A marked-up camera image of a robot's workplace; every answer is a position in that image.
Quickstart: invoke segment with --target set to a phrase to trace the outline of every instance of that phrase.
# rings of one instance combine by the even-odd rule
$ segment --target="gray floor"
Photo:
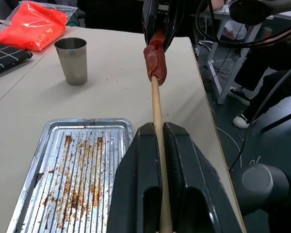
[[[219,48],[215,54],[215,60],[224,59],[227,52],[228,49]],[[203,49],[202,54],[200,54],[198,58],[203,80],[210,78],[207,68],[204,67],[207,55],[208,51]],[[237,57],[237,54],[231,51],[228,59],[235,57]],[[216,65],[220,67],[221,64],[222,62],[218,62]],[[226,61],[222,66],[221,70],[225,74],[218,74],[221,85],[225,84],[224,79],[228,77],[228,72],[232,69],[233,64],[234,61]],[[216,127],[231,136],[240,148],[246,130],[235,128],[232,124],[232,119],[241,113],[246,106],[229,96],[226,98],[223,105],[219,105],[216,103],[216,98],[212,92],[213,88],[208,84],[208,82],[206,82],[206,88],[209,90],[207,92],[207,96],[210,106],[213,109],[213,117]],[[258,160],[259,163],[277,167],[291,175],[291,120],[265,133],[260,132],[263,127],[281,119],[282,117],[285,117],[290,113],[291,97],[284,99],[278,105],[271,108],[253,125],[249,135],[248,144],[242,154],[242,168],[248,166],[250,163],[255,163]],[[235,143],[227,135],[220,130],[218,130],[218,134],[226,157],[227,165],[231,166],[237,157],[239,150]],[[238,161],[233,170],[235,172],[239,169],[241,168],[240,162]],[[269,227],[267,217],[267,213],[262,210],[245,216],[244,221],[247,232],[268,233]]]

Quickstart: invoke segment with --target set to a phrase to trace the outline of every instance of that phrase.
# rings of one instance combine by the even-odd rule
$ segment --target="wooden stick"
[[[161,111],[161,100],[160,100],[160,88],[156,76],[152,76],[152,108],[153,108],[153,123],[154,129],[159,144],[160,163],[162,171],[162,208],[160,218],[160,233],[172,233],[172,221],[170,212],[169,192],[168,192],[168,179],[166,169],[166,158],[165,158],[165,147],[164,147],[164,136],[163,136],[163,122],[162,122],[162,111]]]

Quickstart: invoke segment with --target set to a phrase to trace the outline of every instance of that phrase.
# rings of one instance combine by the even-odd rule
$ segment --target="orange plastic bag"
[[[11,25],[0,31],[0,43],[40,51],[65,32],[68,16],[31,1],[23,2]]]

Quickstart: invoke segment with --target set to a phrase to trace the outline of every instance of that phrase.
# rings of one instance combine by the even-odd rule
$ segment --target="black and white shoe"
[[[233,124],[240,129],[247,129],[249,127],[250,121],[244,116],[244,114],[240,114],[239,116],[233,119]]]
[[[229,89],[228,95],[239,100],[246,106],[250,105],[250,99],[244,94],[241,87],[232,87]]]

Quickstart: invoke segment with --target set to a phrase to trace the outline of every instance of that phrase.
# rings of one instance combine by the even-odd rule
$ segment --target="stainless steel cup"
[[[81,85],[87,82],[86,41],[71,37],[55,42],[66,82]]]

